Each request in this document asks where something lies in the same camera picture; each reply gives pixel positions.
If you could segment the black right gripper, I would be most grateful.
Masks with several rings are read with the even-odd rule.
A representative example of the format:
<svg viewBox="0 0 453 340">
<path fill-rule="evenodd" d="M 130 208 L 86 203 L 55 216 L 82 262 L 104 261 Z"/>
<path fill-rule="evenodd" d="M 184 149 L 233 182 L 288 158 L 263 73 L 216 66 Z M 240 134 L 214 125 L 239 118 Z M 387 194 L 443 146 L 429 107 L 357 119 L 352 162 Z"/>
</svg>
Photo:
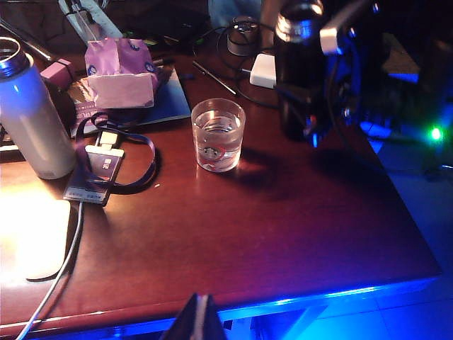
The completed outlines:
<svg viewBox="0 0 453 340">
<path fill-rule="evenodd" d="M 321 86 L 277 84 L 280 126 L 290 140 L 320 142 L 337 119 L 356 123 L 362 90 L 386 58 L 378 1 L 347 1 L 319 31 L 326 58 Z"/>
</svg>

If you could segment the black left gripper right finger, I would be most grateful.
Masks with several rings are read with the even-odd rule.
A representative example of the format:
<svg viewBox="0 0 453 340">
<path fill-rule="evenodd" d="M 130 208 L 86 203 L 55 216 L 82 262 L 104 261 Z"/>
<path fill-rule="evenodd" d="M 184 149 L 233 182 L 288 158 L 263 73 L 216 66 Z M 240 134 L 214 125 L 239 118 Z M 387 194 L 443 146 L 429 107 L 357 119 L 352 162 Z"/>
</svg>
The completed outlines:
<svg viewBox="0 0 453 340">
<path fill-rule="evenodd" d="M 223 323 L 217 314 L 217 307 L 211 295 L 202 297 L 201 331 L 203 340 L 227 340 Z"/>
</svg>

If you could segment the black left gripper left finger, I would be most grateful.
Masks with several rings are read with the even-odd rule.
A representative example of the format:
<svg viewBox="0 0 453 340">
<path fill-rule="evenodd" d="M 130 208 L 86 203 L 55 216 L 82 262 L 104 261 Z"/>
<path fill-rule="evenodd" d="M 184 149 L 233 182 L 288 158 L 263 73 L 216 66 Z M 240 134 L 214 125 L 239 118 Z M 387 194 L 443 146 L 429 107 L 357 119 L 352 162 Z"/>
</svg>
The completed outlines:
<svg viewBox="0 0 453 340">
<path fill-rule="evenodd" d="M 199 295 L 195 293 L 186 302 L 184 308 L 178 313 L 170 328 L 160 336 L 160 339 L 190 339 L 195 328 L 198 302 Z"/>
</svg>

